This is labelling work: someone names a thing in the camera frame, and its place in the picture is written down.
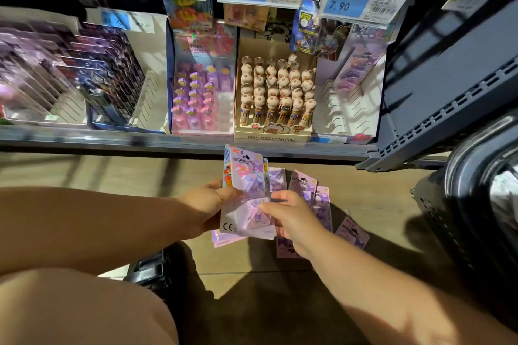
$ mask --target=ce mark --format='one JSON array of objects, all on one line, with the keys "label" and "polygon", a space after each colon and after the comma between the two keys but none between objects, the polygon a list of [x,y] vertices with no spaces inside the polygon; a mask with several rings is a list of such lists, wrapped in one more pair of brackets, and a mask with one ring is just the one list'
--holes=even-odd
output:
[{"label": "ce mark", "polygon": [[232,223],[224,223],[223,224],[223,230],[225,231],[231,231],[231,232],[236,232],[237,229],[236,229],[236,224],[232,224]]}]

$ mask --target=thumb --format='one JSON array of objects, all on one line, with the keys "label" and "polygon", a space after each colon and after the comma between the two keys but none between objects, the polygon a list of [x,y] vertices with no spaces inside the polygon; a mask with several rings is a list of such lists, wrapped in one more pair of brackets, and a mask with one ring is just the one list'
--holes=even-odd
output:
[{"label": "thumb", "polygon": [[262,202],[259,208],[266,214],[269,214],[281,222],[286,218],[286,206],[276,202]]},{"label": "thumb", "polygon": [[224,204],[233,201],[243,195],[241,190],[234,187],[222,187],[215,190],[219,197],[220,204]]}]

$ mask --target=barcode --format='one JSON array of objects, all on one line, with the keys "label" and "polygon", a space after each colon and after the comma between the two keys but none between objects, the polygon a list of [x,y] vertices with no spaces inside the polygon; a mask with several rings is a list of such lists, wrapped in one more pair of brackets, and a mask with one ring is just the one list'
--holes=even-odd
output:
[{"label": "barcode", "polygon": [[370,13],[376,13],[376,14],[386,14],[386,15],[392,15],[397,11],[397,8],[388,8],[388,7],[372,7],[370,9]]}]

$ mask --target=person's left hand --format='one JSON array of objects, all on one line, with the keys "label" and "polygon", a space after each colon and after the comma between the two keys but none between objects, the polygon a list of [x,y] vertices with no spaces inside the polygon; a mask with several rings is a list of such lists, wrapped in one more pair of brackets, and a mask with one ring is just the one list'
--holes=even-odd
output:
[{"label": "person's left hand", "polygon": [[178,213],[183,218],[180,239],[192,239],[220,227],[221,207],[243,194],[234,187],[221,187],[222,183],[221,179],[213,180],[177,198],[179,209],[184,211]]}]

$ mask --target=hand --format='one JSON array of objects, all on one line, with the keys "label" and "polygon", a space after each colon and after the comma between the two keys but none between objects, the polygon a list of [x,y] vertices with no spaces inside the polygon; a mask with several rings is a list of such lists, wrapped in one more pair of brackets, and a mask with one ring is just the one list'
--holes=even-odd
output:
[{"label": "hand", "polygon": [[243,194],[241,190],[234,187],[221,187],[221,185],[221,179],[213,180],[178,198],[178,202],[182,204],[180,210],[185,211],[182,213],[184,221],[182,229],[179,230],[180,239],[192,239],[220,227],[221,207]]},{"label": "hand", "polygon": [[311,241],[326,229],[316,217],[315,213],[294,191],[275,191],[271,193],[273,199],[282,199],[285,202],[263,202],[261,210],[280,221],[277,235],[293,241],[297,253],[309,259]]}]

